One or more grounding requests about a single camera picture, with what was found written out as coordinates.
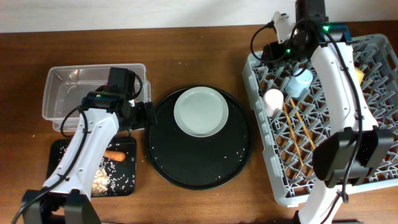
light blue cup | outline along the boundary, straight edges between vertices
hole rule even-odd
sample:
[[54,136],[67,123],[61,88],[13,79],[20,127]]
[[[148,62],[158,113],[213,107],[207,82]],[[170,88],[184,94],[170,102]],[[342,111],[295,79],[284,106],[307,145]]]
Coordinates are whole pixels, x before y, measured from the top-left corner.
[[[293,75],[299,74],[302,71],[302,69],[297,69],[293,73]],[[285,91],[287,94],[293,93],[294,98],[299,98],[301,94],[305,92],[305,90],[310,88],[312,79],[313,79],[312,72],[308,69],[305,69],[305,71],[301,75],[297,77],[291,76],[289,82],[285,87]]]

round plate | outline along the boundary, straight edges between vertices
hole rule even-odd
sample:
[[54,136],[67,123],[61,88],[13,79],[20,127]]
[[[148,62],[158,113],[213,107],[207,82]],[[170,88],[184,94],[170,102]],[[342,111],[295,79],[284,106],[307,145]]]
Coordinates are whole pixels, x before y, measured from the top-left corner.
[[156,104],[157,124],[145,129],[146,156],[165,180],[186,189],[211,189],[232,180],[249,160],[251,125],[240,103],[214,88],[228,105],[224,128],[205,138],[183,132],[174,120],[174,106],[186,90],[178,90]]
[[199,86],[181,94],[174,106],[174,118],[185,133],[207,137],[224,127],[228,105],[216,90]]

white plate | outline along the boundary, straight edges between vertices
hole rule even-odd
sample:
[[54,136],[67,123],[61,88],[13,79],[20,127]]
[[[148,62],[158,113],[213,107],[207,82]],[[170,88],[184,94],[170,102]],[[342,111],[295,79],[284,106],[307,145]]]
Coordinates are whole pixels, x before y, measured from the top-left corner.
[[220,131],[228,119],[228,105],[224,97],[208,87],[191,88],[178,98],[174,118],[185,133],[207,137]]

round black tray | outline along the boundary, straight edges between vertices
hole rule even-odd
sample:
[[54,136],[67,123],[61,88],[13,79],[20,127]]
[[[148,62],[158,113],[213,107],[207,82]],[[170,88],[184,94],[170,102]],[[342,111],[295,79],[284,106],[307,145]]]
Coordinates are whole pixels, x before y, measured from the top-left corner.
[[252,152],[252,129],[240,103],[212,88],[228,104],[225,126],[205,138],[186,134],[175,122],[174,105],[187,89],[172,93],[155,107],[157,124],[146,129],[146,153],[155,170],[169,182],[186,189],[210,189],[227,183],[243,169]]

wood grain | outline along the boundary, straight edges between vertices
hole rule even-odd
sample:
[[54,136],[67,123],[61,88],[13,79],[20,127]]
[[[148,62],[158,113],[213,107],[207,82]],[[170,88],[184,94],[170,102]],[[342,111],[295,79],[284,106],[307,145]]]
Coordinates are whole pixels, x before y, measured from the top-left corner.
[[[386,34],[398,50],[398,22],[349,24],[353,36]],[[176,187],[152,168],[144,133],[134,131],[138,152],[136,191],[128,197],[94,198],[102,221],[123,223],[250,223],[292,218],[297,208],[275,203],[262,158],[262,142],[249,109],[241,72],[249,41],[260,26],[185,29],[97,30],[0,34],[0,222],[9,223],[27,189],[40,189],[50,145],[62,136],[41,116],[51,67],[102,63],[143,63],[154,103],[190,85],[210,85],[236,97],[254,130],[254,151],[231,182],[213,190]],[[261,33],[256,49],[275,40]],[[398,187],[352,195],[336,219],[396,223]]]

